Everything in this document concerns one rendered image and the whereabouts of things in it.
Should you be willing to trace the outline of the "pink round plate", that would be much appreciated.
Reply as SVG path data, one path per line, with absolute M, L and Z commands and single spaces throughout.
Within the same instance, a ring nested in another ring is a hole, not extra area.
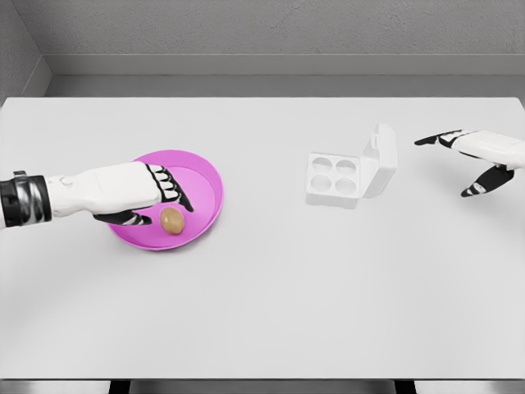
M 147 153 L 137 162 L 165 167 L 180 182 L 194 208 L 188 212 L 177 203 L 157 204 L 141 209 L 140 214 L 150 217 L 147 226 L 108 227 L 121 241 L 142 250 L 169 250 L 186 245 L 200 237 L 217 219 L 223 202 L 224 188 L 217 169 L 205 158 L 183 150 L 161 150 Z M 179 210 L 185 226 L 179 235 L 166 233 L 161 226 L 161 211 L 168 207 Z

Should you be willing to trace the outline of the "white egg box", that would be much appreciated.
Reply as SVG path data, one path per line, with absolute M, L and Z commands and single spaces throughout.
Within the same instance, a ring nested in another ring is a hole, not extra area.
M 305 202 L 353 209 L 361 199 L 380 195 L 398 168 L 397 136 L 385 123 L 376 125 L 359 156 L 310 153 Z

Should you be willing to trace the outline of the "brown egg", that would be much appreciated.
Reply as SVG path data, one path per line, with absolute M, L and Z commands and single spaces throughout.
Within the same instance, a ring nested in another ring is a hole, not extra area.
M 164 208 L 159 216 L 160 224 L 165 233 L 179 235 L 184 230 L 185 219 L 182 213 L 173 207 Z

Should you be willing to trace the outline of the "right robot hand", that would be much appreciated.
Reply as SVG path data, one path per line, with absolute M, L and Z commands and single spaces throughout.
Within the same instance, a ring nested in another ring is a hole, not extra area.
M 493 164 L 461 192 L 464 198 L 492 192 L 511 181 L 516 170 L 525 170 L 525 140 L 490 131 L 446 131 L 416 140 L 414 144 L 441 145 Z

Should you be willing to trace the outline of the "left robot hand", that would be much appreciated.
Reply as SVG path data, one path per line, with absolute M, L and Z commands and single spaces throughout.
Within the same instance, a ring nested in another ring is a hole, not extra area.
M 153 220 L 141 209 L 177 203 L 194 211 L 189 197 L 164 166 L 131 162 L 94 169 L 86 192 L 86 208 L 100 222 L 117 226 L 148 226 Z

